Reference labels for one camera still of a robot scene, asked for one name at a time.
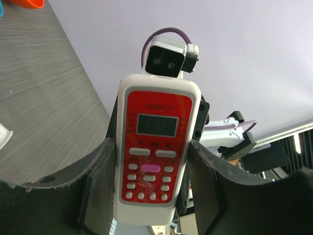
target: wire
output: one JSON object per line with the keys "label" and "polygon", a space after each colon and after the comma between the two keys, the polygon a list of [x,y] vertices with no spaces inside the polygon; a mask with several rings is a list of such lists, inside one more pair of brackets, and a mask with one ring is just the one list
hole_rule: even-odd
{"label": "wire", "polygon": [[183,31],[181,31],[179,28],[163,28],[158,30],[157,32],[154,32],[145,42],[145,44],[143,45],[142,51],[141,51],[141,67],[143,67],[144,61],[145,61],[145,55],[146,55],[146,51],[148,48],[149,43],[152,41],[152,39],[159,34],[162,33],[176,33],[179,36],[182,37],[182,39],[184,39],[184,41],[186,42],[186,44],[192,44],[190,38],[187,36],[187,34],[185,34]]}
{"label": "wire", "polygon": [[[246,132],[249,132],[255,125],[257,124],[256,120],[251,120],[251,121],[244,121],[242,123],[239,123],[238,126],[246,126],[250,125],[246,130]],[[234,129],[236,128],[235,125],[226,125],[226,126],[205,126],[204,130],[225,130],[225,129]]]}

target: white button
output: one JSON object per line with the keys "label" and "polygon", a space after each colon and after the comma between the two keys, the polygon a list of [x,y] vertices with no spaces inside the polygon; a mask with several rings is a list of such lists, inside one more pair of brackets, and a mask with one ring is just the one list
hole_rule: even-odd
{"label": "white button", "polygon": [[130,164],[128,165],[128,169],[130,169],[130,170],[136,170],[136,169],[137,169],[137,164],[130,163]]}
{"label": "white button", "polygon": [[157,150],[156,156],[162,157],[162,158],[174,158],[174,157],[176,157],[176,152],[175,151],[168,151],[168,150]]}
{"label": "white button", "polygon": [[155,181],[156,177],[154,175],[144,175],[143,180],[144,181]]}
{"label": "white button", "polygon": [[129,180],[135,180],[135,179],[136,179],[136,175],[135,175],[135,174],[129,174],[129,175],[127,176],[127,179],[129,179]]}
{"label": "white button", "polygon": [[156,199],[156,194],[155,193],[151,193],[150,194],[150,199],[151,200],[155,200]]}
{"label": "white button", "polygon": [[126,193],[126,198],[130,199],[132,198],[133,194],[131,192],[127,192]]}
{"label": "white button", "polygon": [[164,167],[164,171],[165,172],[172,172],[173,168],[171,166],[166,166],[166,167]]}
{"label": "white button", "polygon": [[142,192],[140,192],[139,194],[138,194],[138,198],[139,199],[143,199],[145,197],[145,195],[142,193]]}
{"label": "white button", "polygon": [[129,153],[132,155],[149,156],[150,150],[147,148],[130,148]]}
{"label": "white button", "polygon": [[167,200],[167,195],[166,195],[166,194],[163,194],[163,195],[161,196],[161,198],[162,198],[163,201],[166,201],[166,200]]}
{"label": "white button", "polygon": [[134,189],[135,188],[135,184],[134,183],[127,184],[126,187],[129,188],[129,189]]}
{"label": "white button", "polygon": [[164,177],[162,178],[162,181],[169,183],[169,182],[171,182],[171,177],[169,177],[169,176],[164,176]]}
{"label": "white button", "polygon": [[161,190],[162,191],[168,191],[168,190],[170,190],[170,187],[168,185],[162,185]]}

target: pink button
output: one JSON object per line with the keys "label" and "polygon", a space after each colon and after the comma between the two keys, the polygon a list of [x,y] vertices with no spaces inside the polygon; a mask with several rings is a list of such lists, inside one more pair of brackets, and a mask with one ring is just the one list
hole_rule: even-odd
{"label": "pink button", "polygon": [[148,172],[160,172],[161,167],[158,164],[145,163],[141,165],[141,170],[148,171]]}

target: gray wood grain tabletop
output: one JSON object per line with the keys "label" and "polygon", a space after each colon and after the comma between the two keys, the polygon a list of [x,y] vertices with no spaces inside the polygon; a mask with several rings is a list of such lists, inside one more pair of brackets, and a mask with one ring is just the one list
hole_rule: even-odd
{"label": "gray wood grain tabletop", "polygon": [[109,116],[46,1],[29,10],[2,1],[0,179],[34,182],[91,152]]}

